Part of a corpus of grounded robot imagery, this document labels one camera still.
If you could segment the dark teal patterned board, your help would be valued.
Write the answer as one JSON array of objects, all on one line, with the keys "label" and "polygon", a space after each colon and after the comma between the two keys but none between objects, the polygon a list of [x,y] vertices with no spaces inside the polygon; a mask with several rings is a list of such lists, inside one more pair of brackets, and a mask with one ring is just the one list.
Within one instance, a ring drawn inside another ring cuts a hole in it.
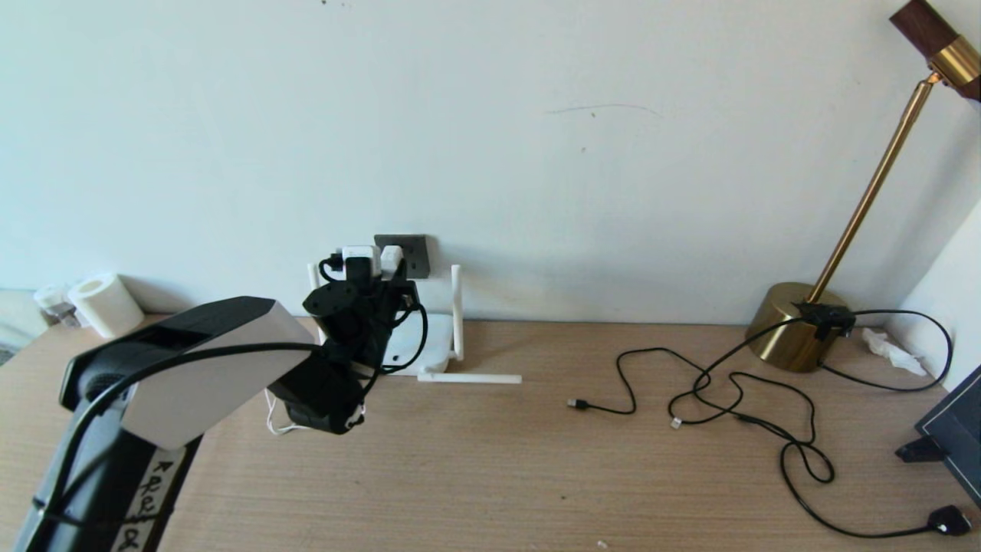
[{"label": "dark teal patterned board", "polygon": [[981,510],[981,366],[925,413],[914,428],[947,452],[943,464]]}]

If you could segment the grey wall socket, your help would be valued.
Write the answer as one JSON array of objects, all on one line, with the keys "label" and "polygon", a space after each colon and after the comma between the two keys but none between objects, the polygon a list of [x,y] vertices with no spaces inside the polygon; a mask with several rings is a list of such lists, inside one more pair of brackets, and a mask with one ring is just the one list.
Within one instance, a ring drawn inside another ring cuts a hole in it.
[{"label": "grey wall socket", "polygon": [[386,245],[400,245],[404,252],[403,263],[408,263],[408,276],[412,280],[427,279],[431,273],[430,251],[427,235],[423,234],[377,234],[375,245],[379,249]]}]

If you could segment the white router with four antennas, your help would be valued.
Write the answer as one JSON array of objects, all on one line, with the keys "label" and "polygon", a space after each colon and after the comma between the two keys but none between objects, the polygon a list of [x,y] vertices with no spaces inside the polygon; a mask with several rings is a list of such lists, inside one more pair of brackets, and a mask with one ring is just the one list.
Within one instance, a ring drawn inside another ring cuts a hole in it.
[{"label": "white router with four antennas", "polygon": [[452,314],[428,315],[428,331],[422,337],[422,316],[411,314],[393,331],[386,349],[386,366],[407,366],[395,375],[406,375],[420,382],[514,384],[522,383],[517,374],[449,373],[452,360],[464,359],[462,266],[451,266]]}]

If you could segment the small clear jar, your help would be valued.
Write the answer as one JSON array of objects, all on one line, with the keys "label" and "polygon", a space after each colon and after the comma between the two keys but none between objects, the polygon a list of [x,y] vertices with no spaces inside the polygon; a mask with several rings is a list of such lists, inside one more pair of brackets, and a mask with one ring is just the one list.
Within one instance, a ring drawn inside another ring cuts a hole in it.
[{"label": "small clear jar", "polygon": [[60,324],[69,328],[80,327],[76,305],[69,301],[64,286],[40,287],[34,292],[34,301],[50,326]]}]

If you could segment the white toilet paper roll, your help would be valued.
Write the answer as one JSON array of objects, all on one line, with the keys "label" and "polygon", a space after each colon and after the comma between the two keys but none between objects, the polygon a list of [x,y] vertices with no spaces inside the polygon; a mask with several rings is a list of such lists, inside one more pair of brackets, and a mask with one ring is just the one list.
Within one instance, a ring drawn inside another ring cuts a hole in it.
[{"label": "white toilet paper roll", "polygon": [[67,297],[103,339],[112,340],[136,329],[143,309],[116,273],[102,273],[71,286]]}]

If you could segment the crumpled white tissue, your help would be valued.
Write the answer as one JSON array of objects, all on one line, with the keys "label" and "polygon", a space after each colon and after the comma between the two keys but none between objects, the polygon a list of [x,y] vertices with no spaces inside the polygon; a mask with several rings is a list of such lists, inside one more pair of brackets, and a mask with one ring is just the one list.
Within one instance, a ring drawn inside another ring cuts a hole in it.
[{"label": "crumpled white tissue", "polygon": [[904,350],[895,343],[890,342],[885,332],[863,328],[861,330],[861,338],[863,343],[868,346],[870,353],[886,359],[891,366],[901,368],[914,375],[927,375],[927,370],[922,366],[918,357],[908,353],[907,350]]}]

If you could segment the black clip stand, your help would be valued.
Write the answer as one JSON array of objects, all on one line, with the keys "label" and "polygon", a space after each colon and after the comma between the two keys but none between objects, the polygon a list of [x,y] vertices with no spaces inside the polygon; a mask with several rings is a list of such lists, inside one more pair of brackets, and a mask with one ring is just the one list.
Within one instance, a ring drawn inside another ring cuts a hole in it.
[{"label": "black clip stand", "polygon": [[935,436],[925,435],[898,447],[894,454],[903,462],[943,462],[949,452]]}]

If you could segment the brass desk lamp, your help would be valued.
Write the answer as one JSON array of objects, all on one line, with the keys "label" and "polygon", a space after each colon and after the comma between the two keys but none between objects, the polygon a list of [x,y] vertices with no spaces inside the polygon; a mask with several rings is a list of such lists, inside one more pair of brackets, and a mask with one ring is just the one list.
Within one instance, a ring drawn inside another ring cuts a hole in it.
[{"label": "brass desk lamp", "polygon": [[813,327],[800,321],[799,312],[792,303],[848,307],[843,298],[830,292],[831,280],[892,172],[932,90],[943,84],[961,98],[981,106],[981,52],[932,6],[930,0],[907,0],[891,15],[890,21],[921,53],[929,74],[919,80],[912,91],[893,136],[819,278],[814,284],[782,282],[773,285],[746,329],[746,345],[751,352],[770,366],[789,373],[820,370],[834,343],[844,338],[845,335],[832,334],[826,341],[816,341]]}]

